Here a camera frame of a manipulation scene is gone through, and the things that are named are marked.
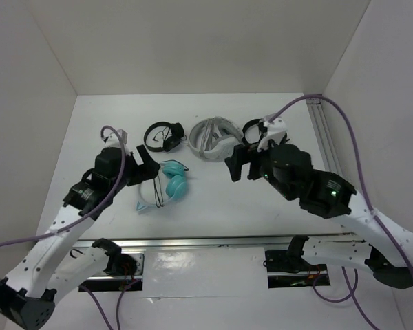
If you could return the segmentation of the teal cat-ear headphones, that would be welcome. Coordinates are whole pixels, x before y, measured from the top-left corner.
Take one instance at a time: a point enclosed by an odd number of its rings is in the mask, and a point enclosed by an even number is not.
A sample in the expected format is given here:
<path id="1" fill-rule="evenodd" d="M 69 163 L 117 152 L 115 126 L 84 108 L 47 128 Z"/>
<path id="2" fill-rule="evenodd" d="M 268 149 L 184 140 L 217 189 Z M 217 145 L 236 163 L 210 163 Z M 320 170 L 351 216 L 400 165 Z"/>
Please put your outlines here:
<path id="1" fill-rule="evenodd" d="M 161 162 L 158 176 L 152 181 L 154 202 L 151 203 L 143 197 L 142 184 L 140 184 L 136 189 L 137 202 L 135 211 L 142 213 L 150 208 L 164 208 L 169 204 L 181 200 L 189 189 L 187 172 L 189 172 L 189 169 L 174 159 Z M 167 185 L 165 186 L 166 197 L 164 197 L 162 193 L 160 175 L 164 175 L 168 179 Z"/>

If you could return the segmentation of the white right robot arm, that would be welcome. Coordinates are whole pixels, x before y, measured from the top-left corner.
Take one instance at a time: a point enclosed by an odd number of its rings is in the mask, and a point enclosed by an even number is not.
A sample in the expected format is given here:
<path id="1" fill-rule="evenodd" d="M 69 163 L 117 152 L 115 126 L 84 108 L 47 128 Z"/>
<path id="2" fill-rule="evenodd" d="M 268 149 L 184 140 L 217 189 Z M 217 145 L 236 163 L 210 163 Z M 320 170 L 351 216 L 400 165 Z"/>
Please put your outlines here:
<path id="1" fill-rule="evenodd" d="M 295 270 L 307 264 L 338 265 L 370 273 L 397 289 L 413 287 L 413 232 L 372 210 L 365 197 L 341 176 L 313 167 L 311 156 L 292 144 L 266 151 L 238 145 L 226 158 L 233 182 L 249 164 L 249 180 L 265 179 L 286 200 L 298 200 L 306 212 L 338 223 L 361 238 L 360 243 L 329 242 L 294 236 L 286 260 Z"/>

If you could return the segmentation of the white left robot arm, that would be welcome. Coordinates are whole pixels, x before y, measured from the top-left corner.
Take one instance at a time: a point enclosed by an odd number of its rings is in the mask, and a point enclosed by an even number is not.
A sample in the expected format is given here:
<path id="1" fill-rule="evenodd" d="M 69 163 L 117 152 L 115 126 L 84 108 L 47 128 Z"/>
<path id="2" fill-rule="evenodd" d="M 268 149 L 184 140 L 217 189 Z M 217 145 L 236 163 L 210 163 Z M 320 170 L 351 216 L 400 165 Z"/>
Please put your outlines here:
<path id="1" fill-rule="evenodd" d="M 0 314 L 22 329 L 40 329 L 55 306 L 90 276 L 104 272 L 122 276 L 135 272 L 136 260 L 108 239 L 98 239 L 84 253 L 63 260 L 81 237 L 112 205 L 108 196 L 126 186 L 157 176 L 160 165 L 145 146 L 137 148 L 142 164 L 118 147 L 106 147 L 96 156 L 94 167 L 85 172 L 63 200 L 49 229 L 49 238 L 38 240 L 26 257 L 0 278 Z"/>

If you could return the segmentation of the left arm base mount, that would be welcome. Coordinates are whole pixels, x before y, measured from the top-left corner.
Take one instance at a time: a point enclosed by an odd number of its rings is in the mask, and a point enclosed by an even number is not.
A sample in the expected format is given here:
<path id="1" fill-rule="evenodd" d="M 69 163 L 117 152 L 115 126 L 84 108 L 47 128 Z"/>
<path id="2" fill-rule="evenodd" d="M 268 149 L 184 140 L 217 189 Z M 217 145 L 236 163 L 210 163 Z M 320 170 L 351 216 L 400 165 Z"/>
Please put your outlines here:
<path id="1" fill-rule="evenodd" d="M 139 292 L 143 287 L 145 255 L 142 252 L 123 254 L 111 270 L 90 276 L 81 286 L 91 292 Z"/>

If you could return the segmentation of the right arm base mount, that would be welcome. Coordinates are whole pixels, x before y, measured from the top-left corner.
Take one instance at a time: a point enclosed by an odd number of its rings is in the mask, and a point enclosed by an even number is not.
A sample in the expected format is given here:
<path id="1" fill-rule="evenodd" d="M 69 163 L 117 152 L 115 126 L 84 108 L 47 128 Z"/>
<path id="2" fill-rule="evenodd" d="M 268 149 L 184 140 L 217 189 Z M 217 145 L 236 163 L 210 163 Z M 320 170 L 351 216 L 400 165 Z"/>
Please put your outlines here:
<path id="1" fill-rule="evenodd" d="M 301 259 L 289 258 L 286 250 L 266 250 L 263 266 L 269 289 L 312 287 L 316 278 L 316 286 L 330 286 L 326 265 L 311 265 Z"/>

